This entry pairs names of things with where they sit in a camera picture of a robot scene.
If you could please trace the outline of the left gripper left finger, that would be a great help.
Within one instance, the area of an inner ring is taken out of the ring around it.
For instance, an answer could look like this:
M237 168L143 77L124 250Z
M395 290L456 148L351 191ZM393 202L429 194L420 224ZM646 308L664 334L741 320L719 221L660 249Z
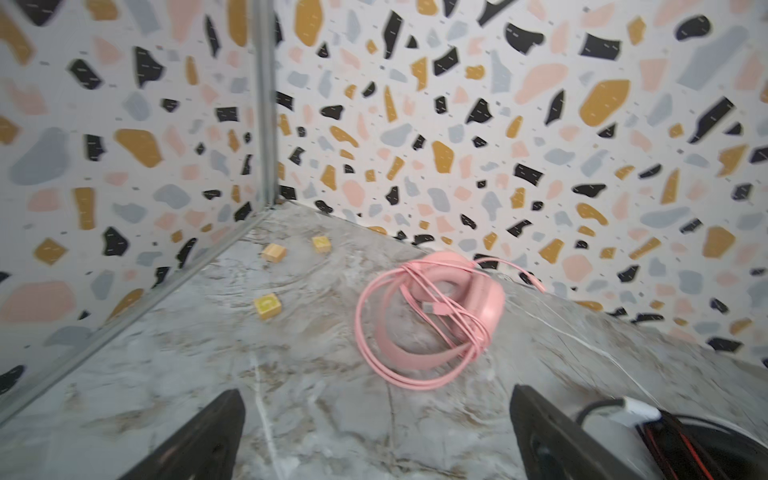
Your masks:
M245 417L240 392L222 392L121 480L231 479Z

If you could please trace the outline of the white black headphones with cable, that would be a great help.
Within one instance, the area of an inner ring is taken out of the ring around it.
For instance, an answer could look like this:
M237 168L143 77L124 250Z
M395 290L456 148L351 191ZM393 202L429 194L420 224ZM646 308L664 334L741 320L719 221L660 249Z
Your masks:
M584 407L575 422L593 414L635 430L665 479L765 479L767 444L745 430L640 400L604 399Z

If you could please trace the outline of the pink headphones with cable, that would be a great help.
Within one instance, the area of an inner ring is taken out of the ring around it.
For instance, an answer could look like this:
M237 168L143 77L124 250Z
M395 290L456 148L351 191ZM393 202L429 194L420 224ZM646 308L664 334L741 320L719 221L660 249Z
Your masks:
M386 271L363 290L355 311L354 332L357 347L367 364L389 384L412 391L442 388L491 345L505 306L501 284L480 268L482 263L505 264L523 275L541 293L543 283L524 268L497 257L469 260L457 253L439 251L410 260ZM363 331L363 309L376 291L384 291L374 324L374 340L381 353L396 368L432 370L458 358L460 363L448 373L428 380L407 377L383 363L369 347ZM439 353L419 354L397 345L389 336L386 312L389 302L400 294L406 304L449 346Z

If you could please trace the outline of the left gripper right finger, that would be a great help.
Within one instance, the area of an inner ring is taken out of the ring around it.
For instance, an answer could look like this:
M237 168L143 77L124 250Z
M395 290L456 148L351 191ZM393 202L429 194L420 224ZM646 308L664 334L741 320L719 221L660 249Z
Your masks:
M639 477L531 386L514 387L509 414L529 479Z

